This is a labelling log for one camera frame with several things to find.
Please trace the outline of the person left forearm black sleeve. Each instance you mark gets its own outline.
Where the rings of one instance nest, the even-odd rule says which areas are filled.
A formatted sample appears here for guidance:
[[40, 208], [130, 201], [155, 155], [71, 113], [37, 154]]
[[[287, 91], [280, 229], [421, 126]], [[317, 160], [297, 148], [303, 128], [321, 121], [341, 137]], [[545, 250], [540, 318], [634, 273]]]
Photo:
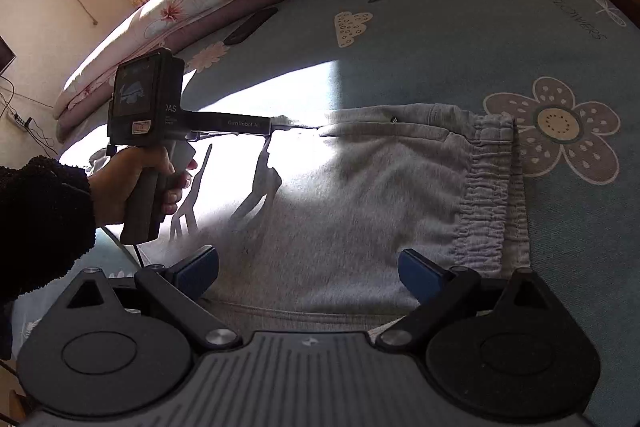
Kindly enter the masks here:
[[10, 306], [64, 275], [96, 241], [85, 171], [37, 156], [1, 169], [1, 358], [12, 349]]

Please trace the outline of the person left hand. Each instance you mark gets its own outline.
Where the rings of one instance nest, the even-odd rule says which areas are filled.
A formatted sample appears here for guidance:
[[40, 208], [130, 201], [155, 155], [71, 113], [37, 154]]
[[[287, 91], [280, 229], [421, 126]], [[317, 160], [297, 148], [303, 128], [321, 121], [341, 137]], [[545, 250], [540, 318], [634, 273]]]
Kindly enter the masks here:
[[165, 147], [127, 147], [89, 176], [94, 217], [98, 228], [120, 225], [125, 219], [126, 202], [145, 169], [171, 176], [176, 172]]

